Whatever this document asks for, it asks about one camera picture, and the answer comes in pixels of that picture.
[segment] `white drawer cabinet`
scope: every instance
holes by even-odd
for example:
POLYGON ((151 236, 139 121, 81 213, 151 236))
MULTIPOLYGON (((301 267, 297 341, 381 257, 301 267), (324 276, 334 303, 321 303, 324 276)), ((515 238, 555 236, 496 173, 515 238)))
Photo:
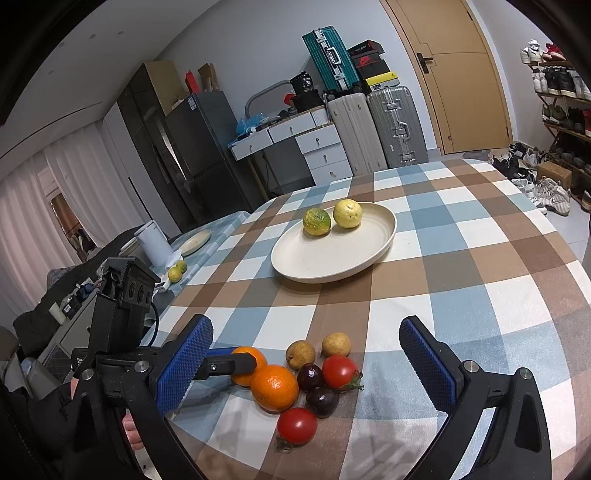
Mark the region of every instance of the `white drawer cabinet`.
POLYGON ((347 160, 345 149, 340 143, 308 152, 304 157, 306 158, 306 163, 310 170, 337 163, 338 161, 347 160))
POLYGON ((348 160, 310 170, 316 185, 328 185, 331 181, 348 179, 353 176, 348 160))
POLYGON ((240 140, 236 145, 232 147, 232 153, 236 160, 247 157, 248 155, 258 152, 263 148, 273 145, 273 140, 269 136, 269 130, 261 130, 250 137, 240 140))
POLYGON ((312 115, 310 113, 304 113, 303 115, 295 116, 270 127, 269 134, 273 141, 277 143, 313 128, 316 128, 316 124, 312 115))
POLYGON ((324 128, 317 128, 312 132, 300 135, 296 138, 300 151, 307 154, 319 148, 328 147, 340 143, 340 137, 334 125, 329 125, 324 128))

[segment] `black cable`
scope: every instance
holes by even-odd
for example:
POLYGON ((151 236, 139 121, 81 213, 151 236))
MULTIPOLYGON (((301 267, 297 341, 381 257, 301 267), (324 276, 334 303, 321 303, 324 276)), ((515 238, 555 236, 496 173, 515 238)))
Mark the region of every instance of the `black cable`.
POLYGON ((152 334, 152 339, 150 340, 148 346, 152 346, 154 341, 156 340, 156 335, 158 335, 158 327, 160 326, 160 317, 158 316, 158 309, 154 302, 150 302, 150 306, 154 309, 154 314, 156 315, 156 321, 154 322, 154 333, 152 334))

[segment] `shoe box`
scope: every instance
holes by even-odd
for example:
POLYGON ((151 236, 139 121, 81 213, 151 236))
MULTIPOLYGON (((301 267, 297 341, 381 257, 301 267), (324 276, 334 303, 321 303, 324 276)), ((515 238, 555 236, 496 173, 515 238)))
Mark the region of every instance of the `shoe box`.
POLYGON ((538 178, 542 177, 559 181, 565 190, 568 190, 573 182, 573 173, 570 170, 550 161, 538 165, 538 178))

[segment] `green citrus fruit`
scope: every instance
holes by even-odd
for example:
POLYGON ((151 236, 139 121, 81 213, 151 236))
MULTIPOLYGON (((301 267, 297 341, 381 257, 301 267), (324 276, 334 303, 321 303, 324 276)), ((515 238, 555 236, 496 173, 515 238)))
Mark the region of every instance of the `green citrus fruit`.
POLYGON ((302 220, 304 230, 310 235, 325 235, 330 232, 330 215, 321 208, 311 208, 302 220))
POLYGON ((185 273, 187 271, 187 262, 185 262, 185 260, 179 260, 175 266, 181 269, 181 273, 185 273))
POLYGON ((176 283, 181 278, 183 278, 183 272, 181 272, 181 269, 179 267, 170 267, 170 270, 168 271, 168 279, 171 283, 176 283))

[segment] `ceiling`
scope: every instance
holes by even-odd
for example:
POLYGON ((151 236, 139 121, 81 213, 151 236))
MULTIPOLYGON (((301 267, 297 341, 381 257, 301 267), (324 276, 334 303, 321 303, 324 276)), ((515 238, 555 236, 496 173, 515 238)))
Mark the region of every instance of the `ceiling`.
POLYGON ((102 119, 141 63, 217 1, 107 0, 94 10, 46 58, 0 127, 0 180, 49 143, 102 119))

